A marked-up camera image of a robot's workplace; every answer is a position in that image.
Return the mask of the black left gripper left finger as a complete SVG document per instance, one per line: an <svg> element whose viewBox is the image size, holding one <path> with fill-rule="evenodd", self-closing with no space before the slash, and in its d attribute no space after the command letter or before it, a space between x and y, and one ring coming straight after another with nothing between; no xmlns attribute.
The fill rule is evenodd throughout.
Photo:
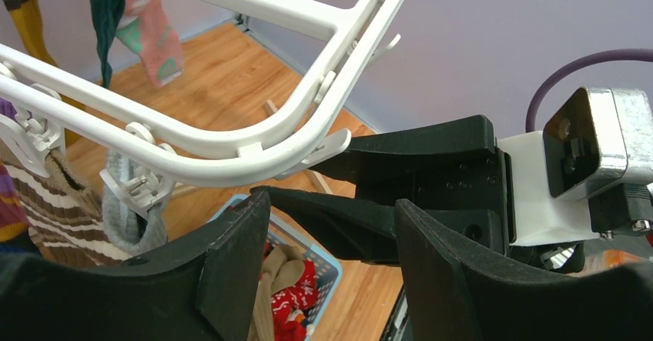
<svg viewBox="0 0 653 341"><path fill-rule="evenodd" d="M1 257L3 340L245 340L270 220L256 192L119 266Z"/></svg>

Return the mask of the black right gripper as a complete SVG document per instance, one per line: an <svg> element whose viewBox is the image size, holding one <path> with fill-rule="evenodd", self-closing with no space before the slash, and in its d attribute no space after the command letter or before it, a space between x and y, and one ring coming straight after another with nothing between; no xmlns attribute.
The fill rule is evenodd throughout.
<svg viewBox="0 0 653 341"><path fill-rule="evenodd" d="M579 272L584 244L517 244L511 157L494 127L473 115L416 129L353 137L345 151L310 169L355 183L350 197L257 186L325 250L342 260L398 264L394 208L408 199L468 239L539 269Z"/></svg>

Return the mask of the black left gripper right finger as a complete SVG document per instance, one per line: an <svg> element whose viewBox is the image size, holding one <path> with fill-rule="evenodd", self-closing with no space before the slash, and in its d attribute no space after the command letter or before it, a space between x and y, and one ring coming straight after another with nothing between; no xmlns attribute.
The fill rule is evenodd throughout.
<svg viewBox="0 0 653 341"><path fill-rule="evenodd" d="M416 340L650 340L652 265L589 276L548 272L395 205L396 241Z"/></svg>

